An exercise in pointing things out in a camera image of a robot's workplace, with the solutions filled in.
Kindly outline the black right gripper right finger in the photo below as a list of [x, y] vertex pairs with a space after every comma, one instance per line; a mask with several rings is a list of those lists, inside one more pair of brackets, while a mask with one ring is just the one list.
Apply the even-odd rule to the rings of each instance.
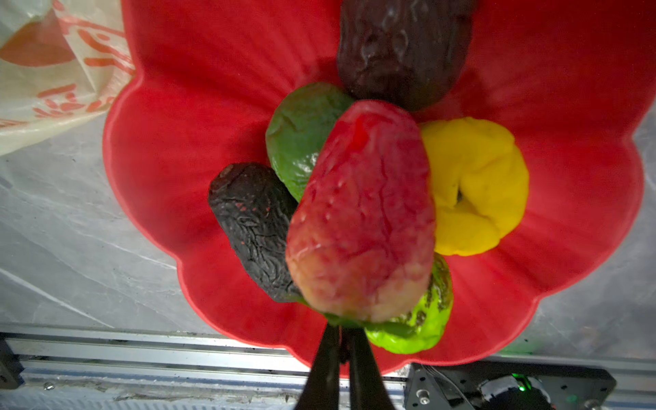
[[350, 364], [350, 408], [395, 410], [365, 331], [343, 328], [342, 342]]

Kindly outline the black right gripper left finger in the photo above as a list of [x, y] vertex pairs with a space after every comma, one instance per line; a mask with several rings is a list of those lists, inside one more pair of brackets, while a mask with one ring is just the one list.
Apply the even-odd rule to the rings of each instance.
[[341, 331], [327, 325], [295, 410], [338, 410]]

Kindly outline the light green custard apple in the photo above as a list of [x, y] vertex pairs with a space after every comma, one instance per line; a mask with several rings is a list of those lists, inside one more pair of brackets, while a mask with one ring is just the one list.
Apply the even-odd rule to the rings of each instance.
[[454, 306], [451, 272], [435, 254], [432, 281], [417, 305], [406, 314], [382, 323], [365, 322], [326, 314], [333, 326], [362, 328], [373, 345], [397, 355], [430, 350], [441, 340]]

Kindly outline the red fruit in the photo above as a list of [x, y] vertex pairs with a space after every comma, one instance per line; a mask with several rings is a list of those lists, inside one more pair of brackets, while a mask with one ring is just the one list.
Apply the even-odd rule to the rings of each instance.
[[415, 307], [432, 277], [431, 177], [407, 111], [363, 100], [339, 118], [287, 237], [286, 262], [310, 307], [370, 323]]

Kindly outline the dark rough avocado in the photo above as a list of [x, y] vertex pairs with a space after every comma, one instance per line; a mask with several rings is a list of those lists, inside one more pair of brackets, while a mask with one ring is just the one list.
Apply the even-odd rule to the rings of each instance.
[[208, 203], [244, 271], [275, 302], [302, 294], [285, 261], [290, 220], [298, 202], [271, 167], [240, 162], [211, 182]]

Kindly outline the yellow bumpy fruit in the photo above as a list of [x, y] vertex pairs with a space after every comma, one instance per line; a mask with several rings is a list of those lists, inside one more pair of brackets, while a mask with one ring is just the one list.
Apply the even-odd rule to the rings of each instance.
[[435, 251], [476, 256], [494, 249], [524, 217], [529, 171], [512, 133], [466, 117], [420, 127], [432, 171]]

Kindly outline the dark green avocado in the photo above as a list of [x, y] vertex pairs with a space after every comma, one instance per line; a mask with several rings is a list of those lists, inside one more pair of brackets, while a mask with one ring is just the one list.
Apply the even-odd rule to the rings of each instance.
[[302, 199], [326, 140], [354, 102], [336, 85], [317, 82], [294, 90], [275, 109], [266, 130], [266, 151], [295, 200]]

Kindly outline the dark brown fruit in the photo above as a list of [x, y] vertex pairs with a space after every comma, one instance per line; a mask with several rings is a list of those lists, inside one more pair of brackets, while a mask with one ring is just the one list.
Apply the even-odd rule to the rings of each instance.
[[352, 0], [340, 9], [338, 75], [357, 99], [416, 112], [438, 103], [466, 61], [471, 0]]

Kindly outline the red flower-shaped plastic plate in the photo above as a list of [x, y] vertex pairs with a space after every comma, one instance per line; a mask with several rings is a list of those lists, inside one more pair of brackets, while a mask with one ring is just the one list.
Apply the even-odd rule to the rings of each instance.
[[[126, 1], [136, 67], [109, 111], [104, 165], [133, 224], [177, 262], [182, 292], [220, 334], [314, 360], [326, 320], [247, 275], [208, 206], [234, 162], [265, 162], [293, 90], [339, 83], [337, 1]], [[632, 134], [655, 97], [652, 1], [482, 1], [461, 78], [417, 121], [494, 121], [530, 173], [524, 220], [491, 251], [448, 259], [454, 309], [440, 343], [374, 354], [383, 372], [493, 355], [538, 303], [618, 248], [642, 202]]]

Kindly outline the yellowish translucent plastic bag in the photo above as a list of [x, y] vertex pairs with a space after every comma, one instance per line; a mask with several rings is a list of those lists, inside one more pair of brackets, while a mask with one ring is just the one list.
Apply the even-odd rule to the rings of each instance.
[[1, 3], [1, 153], [109, 110], [136, 73], [119, 1]]

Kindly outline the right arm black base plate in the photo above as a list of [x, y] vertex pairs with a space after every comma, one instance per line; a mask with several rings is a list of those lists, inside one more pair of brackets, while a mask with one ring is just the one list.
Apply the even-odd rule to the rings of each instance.
[[406, 409], [595, 409], [617, 385], [603, 369], [480, 361], [456, 367], [413, 364]]

